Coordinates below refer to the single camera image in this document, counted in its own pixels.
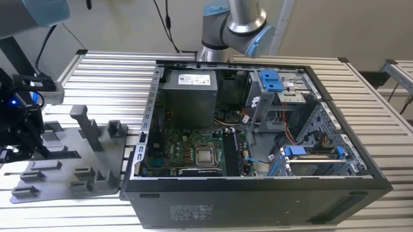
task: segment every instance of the black cable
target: black cable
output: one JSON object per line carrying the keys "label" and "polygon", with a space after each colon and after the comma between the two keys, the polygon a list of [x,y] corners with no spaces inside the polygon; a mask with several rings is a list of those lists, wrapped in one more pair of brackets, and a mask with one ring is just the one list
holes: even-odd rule
{"label": "black cable", "polygon": [[398,83],[395,84],[394,89],[393,89],[393,92],[390,93],[387,102],[390,102],[390,99],[391,99],[391,97],[393,97],[393,94],[394,94],[394,92],[395,92],[397,87],[398,87]]}
{"label": "black cable", "polygon": [[157,6],[157,3],[156,3],[156,0],[152,0],[152,1],[153,1],[153,3],[155,3],[157,15],[159,15],[159,18],[160,18],[160,21],[161,21],[161,26],[163,26],[163,30],[165,31],[168,41],[172,43],[172,46],[173,46],[173,49],[175,49],[176,53],[179,53],[179,49],[177,49],[177,47],[175,46],[175,43],[173,43],[173,41],[172,41],[169,35],[168,35],[165,23],[164,23],[163,18],[161,18],[161,14],[160,14],[160,10],[159,10],[159,6]]}
{"label": "black cable", "polygon": [[259,160],[258,162],[259,162],[259,163],[268,163],[268,164],[271,164],[271,163],[272,163],[272,162],[263,162],[262,160]]}
{"label": "black cable", "polygon": [[172,33],[171,33],[171,30],[169,30],[171,29],[171,19],[169,19],[169,16],[168,16],[168,0],[165,0],[165,22],[163,21],[163,18],[161,18],[161,14],[160,14],[160,10],[159,10],[156,0],[152,0],[152,1],[155,3],[155,7],[156,7],[156,10],[157,10],[157,15],[159,15],[159,18],[160,18],[163,30],[165,31],[167,38],[168,38],[168,41],[171,42],[171,44],[173,46],[175,52],[176,53],[193,53],[195,54],[195,61],[196,61],[197,51],[184,51],[184,50],[179,50],[177,47],[176,47],[176,44],[175,44],[175,41],[173,41],[173,38],[172,38]]}
{"label": "black cable", "polygon": [[401,108],[399,114],[402,114],[407,108],[409,102],[405,103],[405,105]]}
{"label": "black cable", "polygon": [[40,61],[40,57],[41,57],[41,54],[42,54],[42,50],[44,50],[44,47],[45,47],[45,44],[46,44],[46,41],[49,40],[49,37],[53,33],[53,30],[56,29],[56,26],[57,25],[53,25],[49,29],[49,31],[46,32],[46,35],[45,35],[45,38],[44,38],[44,41],[42,41],[42,46],[41,46],[41,49],[40,49],[40,52],[38,52],[38,55],[37,55],[37,58],[36,58],[36,61],[34,61],[34,69],[38,73],[41,73],[40,69],[38,69],[38,61]]}
{"label": "black cable", "polygon": [[74,36],[74,34],[70,32],[70,30],[66,28],[66,26],[64,25],[64,23],[61,23],[62,27],[65,28],[65,30],[69,32],[69,34],[72,35],[72,37],[77,40],[80,46],[82,47],[82,49],[85,49],[85,46],[82,45],[82,43],[80,42],[80,40],[77,39],[77,37]]}
{"label": "black cable", "polygon": [[28,110],[28,111],[36,111],[37,109],[41,109],[41,108],[44,107],[45,100],[44,100],[44,96],[42,96],[37,91],[32,91],[32,90],[30,90],[30,92],[36,93],[36,94],[40,96],[40,98],[41,98],[41,104],[40,104],[40,105],[38,105],[38,104],[34,104],[33,106],[26,107],[26,110]]}
{"label": "black cable", "polygon": [[171,28],[171,20],[169,20],[169,16],[168,16],[168,0],[165,0],[165,25],[167,25],[167,30],[168,30],[168,37],[169,37],[169,41],[175,47],[175,49],[177,51],[180,51],[176,47],[176,44],[175,44],[175,41],[173,41],[173,38],[172,38],[172,32],[169,31],[169,28]]}

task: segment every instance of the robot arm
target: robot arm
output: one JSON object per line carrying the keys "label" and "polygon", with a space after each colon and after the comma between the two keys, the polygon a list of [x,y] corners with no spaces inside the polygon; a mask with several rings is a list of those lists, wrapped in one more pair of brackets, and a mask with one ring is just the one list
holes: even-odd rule
{"label": "robot arm", "polygon": [[275,29],[256,0],[216,0],[204,5],[203,48],[197,61],[231,61],[230,49],[255,58],[268,49]]}

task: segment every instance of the white wall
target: white wall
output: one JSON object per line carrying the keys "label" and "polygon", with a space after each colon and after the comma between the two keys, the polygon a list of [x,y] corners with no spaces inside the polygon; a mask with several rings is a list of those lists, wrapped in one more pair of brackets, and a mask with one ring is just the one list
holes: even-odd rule
{"label": "white wall", "polygon": [[278,55],[346,57],[359,70],[413,59],[411,0],[295,0]]}
{"label": "white wall", "polygon": [[[156,0],[164,17],[164,1]],[[172,36],[180,50],[197,50],[201,37],[201,11],[208,0],[169,0]],[[88,50],[119,52],[173,53],[161,27],[152,0],[93,0],[92,10],[85,0],[68,0],[70,18],[66,27]],[[282,0],[260,0],[267,21],[274,23]],[[16,35],[30,62],[34,62],[48,29],[34,29]],[[57,26],[38,64],[38,68],[57,78],[74,51],[80,48],[62,26]]]}

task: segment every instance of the metal frame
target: metal frame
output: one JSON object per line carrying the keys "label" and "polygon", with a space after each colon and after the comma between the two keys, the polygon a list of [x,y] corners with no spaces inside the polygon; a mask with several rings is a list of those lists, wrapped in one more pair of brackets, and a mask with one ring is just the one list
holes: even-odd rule
{"label": "metal frame", "polygon": [[413,61],[386,60],[379,71],[386,72],[413,95]]}
{"label": "metal frame", "polygon": [[278,49],[282,43],[283,33],[286,30],[286,27],[288,25],[290,16],[294,9],[295,0],[283,0],[282,1],[282,10],[279,12],[279,17],[275,25],[275,33],[274,33],[274,39],[271,42],[270,52],[268,55],[274,56],[278,54]]}
{"label": "metal frame", "polygon": [[[362,157],[363,162],[360,160],[358,167],[366,166],[366,169],[360,170],[360,173],[363,173],[364,176],[140,177],[137,175],[140,170],[136,169],[141,167],[145,147],[148,146],[151,114],[153,112],[159,79],[161,73],[165,72],[165,68],[175,68],[179,70],[230,69],[238,71],[254,71],[256,69],[303,69],[320,94],[322,100],[324,101],[324,107],[334,115],[332,120],[340,125],[340,130],[346,135],[343,137],[343,142],[339,145],[343,146],[348,152],[352,151],[355,158],[358,158],[356,154]],[[217,62],[157,61],[149,87],[149,97],[141,123],[141,132],[137,136],[137,141],[133,157],[129,160],[131,165],[128,165],[125,170],[125,175],[129,178],[124,179],[123,192],[129,199],[145,229],[156,229],[159,227],[228,227],[235,225],[248,227],[262,225],[298,226],[338,224],[383,194],[393,190],[390,183],[385,179],[378,166],[373,162],[369,152],[363,148],[355,133],[343,118],[343,115],[339,114],[339,109],[334,105],[331,95],[310,66],[259,63],[244,65],[239,63],[227,64]],[[244,192],[248,192],[248,195],[252,198],[270,193],[272,197],[280,199],[280,201],[268,202],[266,198],[258,197],[254,201],[255,203],[247,203],[263,204],[266,202],[270,208],[276,208],[276,210],[270,210],[271,213],[251,209],[250,213],[255,215],[256,218],[260,218],[260,220],[246,221],[242,219],[244,215],[239,212],[239,203],[235,202],[234,199],[242,199],[244,197]],[[326,200],[323,205],[319,205],[315,202],[318,197],[312,196],[314,193],[323,196],[323,199]],[[296,208],[299,206],[294,204],[296,199],[306,202],[306,206],[310,208],[319,205],[320,208],[324,209],[320,211],[315,210],[316,213],[300,213]],[[173,213],[175,209],[171,209],[168,212],[171,205],[180,208],[185,205],[193,210],[193,207],[197,207],[199,204],[209,205],[209,213],[213,214],[213,219],[211,219],[211,221],[193,220],[192,216],[188,217],[189,219],[180,221],[177,216],[175,219],[175,215],[177,214]],[[236,218],[231,217],[231,220],[228,221],[219,219],[223,216],[220,213],[223,210],[230,214],[236,213]],[[287,212],[294,211],[298,219],[291,220],[290,216],[283,214],[283,210]],[[274,222],[271,217],[278,218],[278,223]]]}

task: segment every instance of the label sticker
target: label sticker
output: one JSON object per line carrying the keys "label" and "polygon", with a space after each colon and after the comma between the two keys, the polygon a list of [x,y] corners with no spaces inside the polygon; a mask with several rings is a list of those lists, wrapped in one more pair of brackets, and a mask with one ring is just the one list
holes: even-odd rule
{"label": "label sticker", "polygon": [[177,77],[179,85],[209,86],[211,79],[208,75],[180,74]]}
{"label": "label sticker", "polygon": [[248,122],[248,120],[250,120],[250,116],[248,115],[246,115],[244,117],[243,117],[243,123],[246,124],[247,122]]}
{"label": "label sticker", "polygon": [[283,84],[284,84],[286,86],[290,86],[290,87],[294,86],[294,84],[292,84],[291,82],[284,82]]}

